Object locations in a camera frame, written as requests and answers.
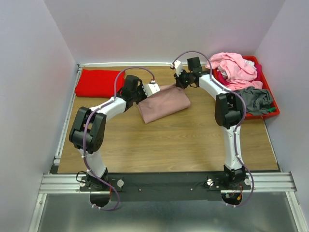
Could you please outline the dusty pink graphic t-shirt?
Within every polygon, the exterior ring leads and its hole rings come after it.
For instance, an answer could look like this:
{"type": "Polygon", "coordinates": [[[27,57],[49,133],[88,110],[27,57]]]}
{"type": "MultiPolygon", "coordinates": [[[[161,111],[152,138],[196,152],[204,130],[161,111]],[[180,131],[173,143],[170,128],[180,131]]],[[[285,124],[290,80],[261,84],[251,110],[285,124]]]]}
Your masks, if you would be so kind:
{"type": "Polygon", "coordinates": [[[160,87],[159,92],[139,102],[138,108],[144,123],[148,124],[187,109],[190,105],[190,100],[182,88],[165,85],[160,87]]]}

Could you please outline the red t-shirt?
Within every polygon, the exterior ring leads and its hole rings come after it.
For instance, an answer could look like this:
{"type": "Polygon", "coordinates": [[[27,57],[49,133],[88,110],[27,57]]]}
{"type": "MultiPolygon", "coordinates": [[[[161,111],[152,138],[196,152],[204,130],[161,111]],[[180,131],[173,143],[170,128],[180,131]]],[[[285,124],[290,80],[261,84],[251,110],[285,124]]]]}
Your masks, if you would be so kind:
{"type": "Polygon", "coordinates": [[[120,71],[83,70],[75,87],[77,97],[111,98],[114,95],[114,82],[120,71]]]}

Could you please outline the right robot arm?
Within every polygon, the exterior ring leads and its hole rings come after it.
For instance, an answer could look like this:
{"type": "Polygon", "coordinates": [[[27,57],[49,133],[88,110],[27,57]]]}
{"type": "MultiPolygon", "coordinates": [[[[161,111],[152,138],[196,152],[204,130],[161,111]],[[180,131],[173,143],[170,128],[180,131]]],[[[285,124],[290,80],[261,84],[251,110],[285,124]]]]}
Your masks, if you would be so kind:
{"type": "Polygon", "coordinates": [[[240,148],[240,125],[244,121],[246,105],[241,96],[223,86],[212,75],[212,68],[203,70],[198,57],[187,60],[187,72],[183,63],[175,60],[170,67],[175,71],[176,86],[182,89],[188,86],[199,87],[215,99],[214,117],[221,127],[225,145],[225,164],[222,176],[213,179],[213,184],[234,189],[246,178],[246,169],[240,148]]]}

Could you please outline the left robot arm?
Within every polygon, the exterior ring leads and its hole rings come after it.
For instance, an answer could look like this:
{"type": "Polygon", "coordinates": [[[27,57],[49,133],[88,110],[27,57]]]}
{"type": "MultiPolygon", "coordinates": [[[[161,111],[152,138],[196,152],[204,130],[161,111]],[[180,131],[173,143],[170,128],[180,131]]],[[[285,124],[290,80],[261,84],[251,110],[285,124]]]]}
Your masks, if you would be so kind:
{"type": "Polygon", "coordinates": [[[99,151],[103,144],[106,123],[144,99],[146,95],[142,80],[137,76],[128,75],[124,86],[116,92],[115,97],[96,107],[78,109],[69,141],[80,151],[86,166],[87,178],[95,190],[112,188],[108,183],[107,167],[99,151]]]}

